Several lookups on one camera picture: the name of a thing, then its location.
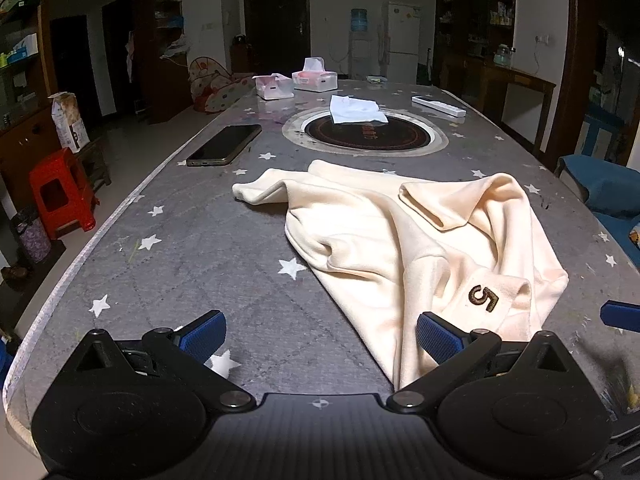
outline tile floor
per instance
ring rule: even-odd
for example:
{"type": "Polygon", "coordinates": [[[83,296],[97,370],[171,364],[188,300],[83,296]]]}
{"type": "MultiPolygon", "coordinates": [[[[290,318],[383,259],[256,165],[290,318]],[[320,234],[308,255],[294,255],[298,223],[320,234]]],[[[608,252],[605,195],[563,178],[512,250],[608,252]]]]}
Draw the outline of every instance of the tile floor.
{"type": "MultiPolygon", "coordinates": [[[[123,118],[103,127],[103,151],[111,172],[112,184],[97,192],[100,205],[95,209],[96,227],[85,233],[76,229],[62,237],[66,251],[49,273],[27,310],[16,332],[24,336],[66,268],[75,259],[95,231],[113,213],[127,195],[176,148],[212,121],[213,116],[192,109],[171,121],[148,125],[136,118],[123,118]]],[[[0,480],[40,480],[46,475],[39,459],[18,444],[5,428],[0,410],[0,480]]]]}

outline embroidered number 5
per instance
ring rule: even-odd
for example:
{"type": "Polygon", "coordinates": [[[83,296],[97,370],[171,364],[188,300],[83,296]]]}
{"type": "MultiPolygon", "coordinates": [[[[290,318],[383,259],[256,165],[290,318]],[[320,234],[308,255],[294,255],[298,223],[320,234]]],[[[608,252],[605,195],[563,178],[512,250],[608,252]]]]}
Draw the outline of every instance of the embroidered number 5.
{"type": "Polygon", "coordinates": [[[486,308],[487,312],[494,311],[494,308],[498,304],[499,299],[500,298],[495,295],[494,291],[486,287],[483,289],[482,285],[476,285],[469,291],[469,301],[474,305],[484,305],[486,303],[486,300],[489,300],[489,305],[487,305],[486,308]],[[482,296],[478,298],[476,294],[480,292],[480,290],[482,290],[482,296]]]}

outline white refrigerator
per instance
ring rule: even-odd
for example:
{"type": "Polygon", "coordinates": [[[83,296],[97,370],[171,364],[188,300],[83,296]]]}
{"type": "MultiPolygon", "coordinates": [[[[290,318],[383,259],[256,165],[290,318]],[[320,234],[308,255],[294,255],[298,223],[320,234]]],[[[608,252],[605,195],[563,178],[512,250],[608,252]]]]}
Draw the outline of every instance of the white refrigerator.
{"type": "Polygon", "coordinates": [[[392,83],[415,84],[418,72],[420,7],[389,2],[382,10],[382,75],[392,83]]]}

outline black phone screen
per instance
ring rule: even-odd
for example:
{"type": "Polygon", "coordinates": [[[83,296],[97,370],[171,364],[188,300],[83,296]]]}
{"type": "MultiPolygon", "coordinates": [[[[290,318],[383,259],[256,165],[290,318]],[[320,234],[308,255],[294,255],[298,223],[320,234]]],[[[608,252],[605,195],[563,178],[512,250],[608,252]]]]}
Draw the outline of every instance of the black phone screen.
{"type": "Polygon", "coordinates": [[[208,140],[188,159],[188,165],[202,163],[228,163],[260,132],[260,124],[233,124],[226,126],[215,137],[208,140]]]}

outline red plastic stool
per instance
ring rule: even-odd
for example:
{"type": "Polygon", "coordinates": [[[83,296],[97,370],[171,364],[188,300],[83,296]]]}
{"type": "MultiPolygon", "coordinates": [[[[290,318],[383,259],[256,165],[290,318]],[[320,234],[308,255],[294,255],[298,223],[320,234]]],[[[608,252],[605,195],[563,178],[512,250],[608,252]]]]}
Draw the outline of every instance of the red plastic stool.
{"type": "Polygon", "coordinates": [[[95,227],[93,206],[100,201],[69,148],[43,158],[29,173],[29,183],[49,238],[57,239],[58,229],[76,221],[84,231],[95,227]]]}

